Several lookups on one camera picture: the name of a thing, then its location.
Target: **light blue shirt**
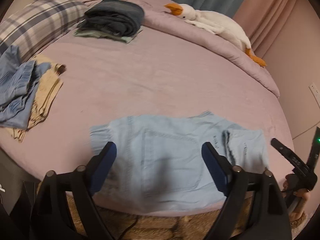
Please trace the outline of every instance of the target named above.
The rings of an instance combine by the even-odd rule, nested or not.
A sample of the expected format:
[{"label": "light blue shirt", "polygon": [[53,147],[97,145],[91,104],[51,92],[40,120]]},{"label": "light blue shirt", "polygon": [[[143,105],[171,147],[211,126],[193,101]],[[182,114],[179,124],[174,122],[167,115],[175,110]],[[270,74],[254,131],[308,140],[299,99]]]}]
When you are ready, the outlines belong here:
[{"label": "light blue shirt", "polygon": [[141,213],[192,211],[224,200],[201,157],[207,141],[246,171],[262,173],[268,167],[261,130],[246,130],[210,112],[190,118],[124,117],[92,127],[90,138],[96,155],[108,141],[117,147],[101,193]]}]

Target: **beige cloth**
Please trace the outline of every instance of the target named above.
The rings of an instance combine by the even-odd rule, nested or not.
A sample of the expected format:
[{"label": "beige cloth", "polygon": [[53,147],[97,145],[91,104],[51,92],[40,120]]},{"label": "beige cloth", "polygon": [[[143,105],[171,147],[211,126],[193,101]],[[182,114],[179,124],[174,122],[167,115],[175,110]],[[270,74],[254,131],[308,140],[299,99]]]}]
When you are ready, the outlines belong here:
[{"label": "beige cloth", "polygon": [[[39,80],[39,87],[32,105],[28,130],[47,118],[52,101],[63,84],[59,75],[65,70],[65,65],[55,63],[43,55],[35,55],[32,57],[32,60],[36,60],[37,64],[50,62],[51,68],[48,69]],[[22,142],[27,131],[17,128],[6,129],[11,136],[19,142]]]}]

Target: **clothing pile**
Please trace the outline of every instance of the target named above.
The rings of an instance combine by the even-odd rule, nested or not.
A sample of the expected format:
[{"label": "clothing pile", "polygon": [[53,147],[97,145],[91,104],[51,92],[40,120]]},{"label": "clothing pile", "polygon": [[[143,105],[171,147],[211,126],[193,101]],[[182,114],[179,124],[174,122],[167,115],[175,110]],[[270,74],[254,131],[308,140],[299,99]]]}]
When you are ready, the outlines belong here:
[{"label": "clothing pile", "polygon": [[75,36],[111,38],[129,43],[142,30],[143,9],[122,0],[102,0],[84,13]]},{"label": "clothing pile", "polygon": [[262,130],[245,129],[211,112],[189,118],[124,117],[92,127],[90,140],[96,155],[108,141],[116,144],[117,158],[100,193],[135,209],[132,213],[194,211],[224,200],[201,157],[205,142],[247,172],[268,168]]},{"label": "clothing pile", "polygon": [[0,126],[21,142],[28,129],[46,119],[64,70],[42,55],[22,64],[19,47],[11,45],[0,57]]}]

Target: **wall outlet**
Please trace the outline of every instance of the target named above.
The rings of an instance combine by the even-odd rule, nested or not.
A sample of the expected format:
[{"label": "wall outlet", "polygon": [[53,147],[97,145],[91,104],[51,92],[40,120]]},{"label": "wall outlet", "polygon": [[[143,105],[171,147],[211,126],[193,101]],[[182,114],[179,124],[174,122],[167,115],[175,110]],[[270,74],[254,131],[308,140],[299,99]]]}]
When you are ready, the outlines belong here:
[{"label": "wall outlet", "polygon": [[320,107],[320,92],[319,90],[317,89],[316,85],[312,82],[312,84],[309,86],[312,94],[314,95],[317,103],[318,103],[318,106]]}]

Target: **brown rug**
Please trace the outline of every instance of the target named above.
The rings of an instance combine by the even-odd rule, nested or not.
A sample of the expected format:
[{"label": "brown rug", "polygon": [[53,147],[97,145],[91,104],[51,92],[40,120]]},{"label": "brown rug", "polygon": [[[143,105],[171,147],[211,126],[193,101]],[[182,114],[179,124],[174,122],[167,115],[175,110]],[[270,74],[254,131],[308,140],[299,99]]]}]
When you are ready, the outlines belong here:
[{"label": "brown rug", "polygon": [[[73,198],[68,204],[77,232],[85,234]],[[251,199],[244,201],[233,236],[242,232],[250,210]],[[202,240],[220,210],[184,217],[137,216],[98,207],[100,216],[115,239],[125,240]]]}]

